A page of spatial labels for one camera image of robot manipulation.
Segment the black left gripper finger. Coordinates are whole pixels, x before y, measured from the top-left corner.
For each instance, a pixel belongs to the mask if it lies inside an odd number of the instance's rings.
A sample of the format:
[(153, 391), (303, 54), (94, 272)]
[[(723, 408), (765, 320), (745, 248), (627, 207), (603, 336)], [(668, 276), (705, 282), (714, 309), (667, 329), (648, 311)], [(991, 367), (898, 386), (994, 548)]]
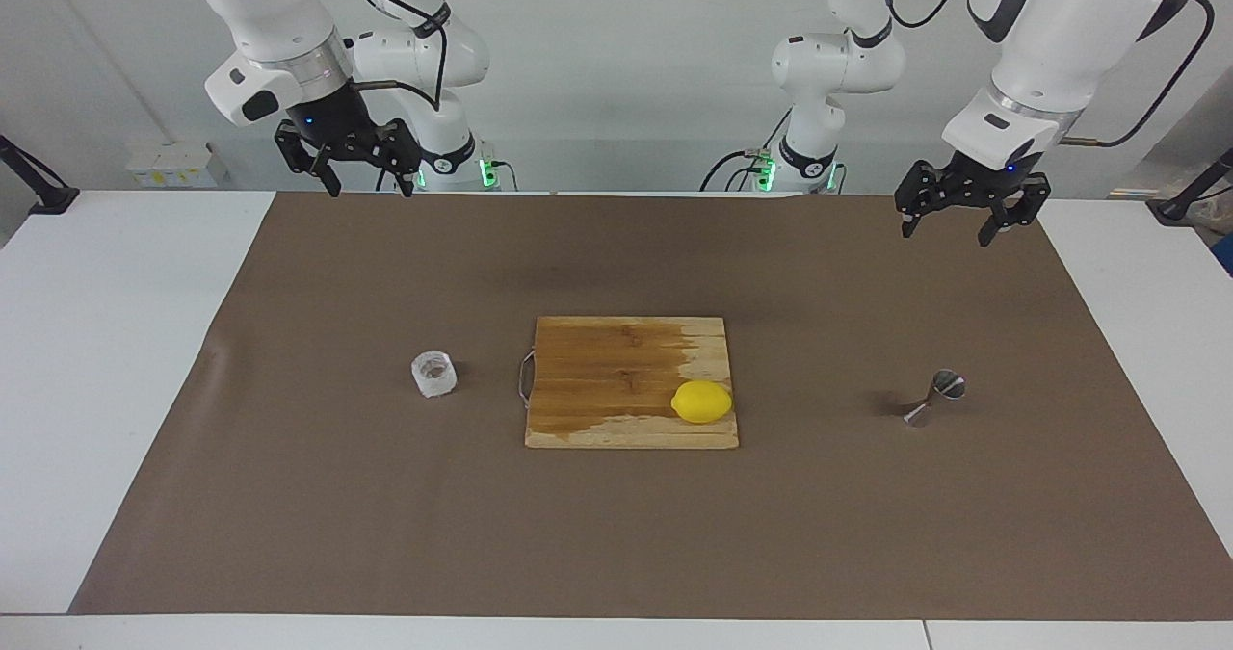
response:
[(1030, 173), (1016, 191), (1005, 194), (1005, 196), (991, 195), (989, 205), (986, 205), (990, 211), (989, 220), (978, 232), (979, 245), (991, 245), (1004, 229), (1034, 223), (1039, 208), (1047, 202), (1051, 192), (1052, 187), (1044, 173)]
[(912, 163), (894, 192), (896, 211), (903, 217), (903, 237), (910, 238), (926, 215), (958, 205), (956, 185), (951, 167), (933, 167), (928, 160)]

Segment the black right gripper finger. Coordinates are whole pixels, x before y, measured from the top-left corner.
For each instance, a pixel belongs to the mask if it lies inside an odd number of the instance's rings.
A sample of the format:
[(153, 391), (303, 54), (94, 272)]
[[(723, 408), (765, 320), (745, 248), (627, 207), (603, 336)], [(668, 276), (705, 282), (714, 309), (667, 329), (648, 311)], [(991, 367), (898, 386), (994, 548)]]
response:
[(326, 192), (330, 194), (330, 197), (339, 197), (342, 194), (342, 181), (330, 167), (329, 146), (317, 150), (316, 154), (311, 154), (309, 150), (305, 149), (305, 137), (298, 132), (292, 120), (282, 120), (277, 125), (275, 143), (277, 149), (280, 149), (286, 167), (291, 171), (305, 173), (305, 175), (312, 176), (321, 181), (321, 185), (326, 187)]
[(366, 120), (361, 125), (361, 160), (392, 176), (404, 197), (411, 197), (417, 189), (422, 159), (422, 146), (404, 120), (393, 118), (385, 125)]

